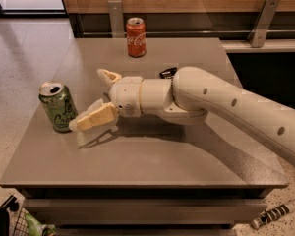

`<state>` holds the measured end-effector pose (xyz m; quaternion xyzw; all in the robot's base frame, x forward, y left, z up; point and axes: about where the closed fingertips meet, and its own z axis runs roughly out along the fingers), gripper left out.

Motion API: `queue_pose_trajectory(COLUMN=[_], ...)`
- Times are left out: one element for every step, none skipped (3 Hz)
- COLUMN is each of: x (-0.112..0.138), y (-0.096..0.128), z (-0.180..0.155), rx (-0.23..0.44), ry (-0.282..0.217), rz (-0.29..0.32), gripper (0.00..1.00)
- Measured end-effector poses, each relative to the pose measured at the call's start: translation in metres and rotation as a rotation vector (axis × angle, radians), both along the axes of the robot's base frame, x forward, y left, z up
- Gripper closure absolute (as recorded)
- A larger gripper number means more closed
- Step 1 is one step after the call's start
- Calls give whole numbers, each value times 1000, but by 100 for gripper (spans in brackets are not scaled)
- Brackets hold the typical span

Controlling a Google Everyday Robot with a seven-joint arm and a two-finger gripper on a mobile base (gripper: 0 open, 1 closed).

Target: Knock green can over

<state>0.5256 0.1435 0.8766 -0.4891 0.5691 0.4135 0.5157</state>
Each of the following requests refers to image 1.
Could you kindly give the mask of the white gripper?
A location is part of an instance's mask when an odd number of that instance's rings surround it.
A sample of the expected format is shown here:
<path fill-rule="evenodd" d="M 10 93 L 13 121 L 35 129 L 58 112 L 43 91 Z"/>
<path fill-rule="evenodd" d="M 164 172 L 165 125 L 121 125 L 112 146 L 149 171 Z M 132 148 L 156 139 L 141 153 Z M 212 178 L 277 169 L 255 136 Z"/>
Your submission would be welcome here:
<path fill-rule="evenodd" d="M 69 122 L 69 129 L 82 132 L 93 127 L 115 121 L 118 116 L 136 118 L 142 115 L 140 106 L 140 92 L 142 77 L 123 77 L 115 72 L 98 69 L 101 80 L 110 88 L 111 102 L 102 99 L 93 103 L 86 111 Z"/>

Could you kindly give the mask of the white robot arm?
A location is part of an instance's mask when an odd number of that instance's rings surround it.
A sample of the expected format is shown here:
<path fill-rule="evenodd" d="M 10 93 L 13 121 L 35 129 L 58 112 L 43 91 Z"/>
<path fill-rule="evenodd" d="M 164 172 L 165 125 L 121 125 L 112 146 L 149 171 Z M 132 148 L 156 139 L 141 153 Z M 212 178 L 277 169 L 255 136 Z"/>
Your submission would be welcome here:
<path fill-rule="evenodd" d="M 169 123 L 193 125 L 213 113 L 295 166 L 295 109 L 236 87 L 197 67 L 178 69 L 171 79 L 123 77 L 99 69 L 109 86 L 108 103 L 98 100 L 69 123 L 82 132 L 122 116 L 155 115 Z"/>

